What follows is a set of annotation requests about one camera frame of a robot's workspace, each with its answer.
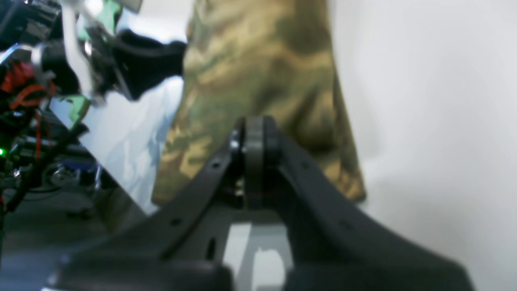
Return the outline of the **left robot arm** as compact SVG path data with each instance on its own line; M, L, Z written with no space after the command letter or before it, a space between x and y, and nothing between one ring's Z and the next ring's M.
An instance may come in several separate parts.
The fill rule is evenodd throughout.
M83 0L60 4L62 40L15 44L2 52L2 65L18 51L31 54L29 82L13 92L9 111L36 111L44 100L62 95L62 84L70 87L65 96L79 96L89 107L104 105L109 92L135 102L165 79L182 75L184 42L163 44L128 30L115 34Z

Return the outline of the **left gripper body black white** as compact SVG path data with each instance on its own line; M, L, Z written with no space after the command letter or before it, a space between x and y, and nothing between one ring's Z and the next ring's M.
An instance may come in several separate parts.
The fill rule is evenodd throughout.
M32 48L32 68L41 85L50 88L50 76L74 77L80 96L92 105L105 105L103 57L115 36L120 0L59 0L61 39Z

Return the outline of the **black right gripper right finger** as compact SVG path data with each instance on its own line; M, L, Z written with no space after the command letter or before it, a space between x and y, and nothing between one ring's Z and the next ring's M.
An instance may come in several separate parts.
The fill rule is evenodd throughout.
M472 291L465 269L383 227L348 201L312 158L262 117L261 205L286 225L285 291Z

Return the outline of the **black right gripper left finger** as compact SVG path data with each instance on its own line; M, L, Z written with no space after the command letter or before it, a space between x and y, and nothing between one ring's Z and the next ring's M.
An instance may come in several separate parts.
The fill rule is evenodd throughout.
M234 291L223 264L229 229L243 198L245 121L166 206L87 250L67 255L45 291Z

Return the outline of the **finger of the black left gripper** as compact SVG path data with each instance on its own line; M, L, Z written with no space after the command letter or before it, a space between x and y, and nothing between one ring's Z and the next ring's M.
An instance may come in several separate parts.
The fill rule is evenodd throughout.
M116 86L128 101L138 101L165 79L183 76L186 49L183 41L163 44L131 30L121 31L111 42Z

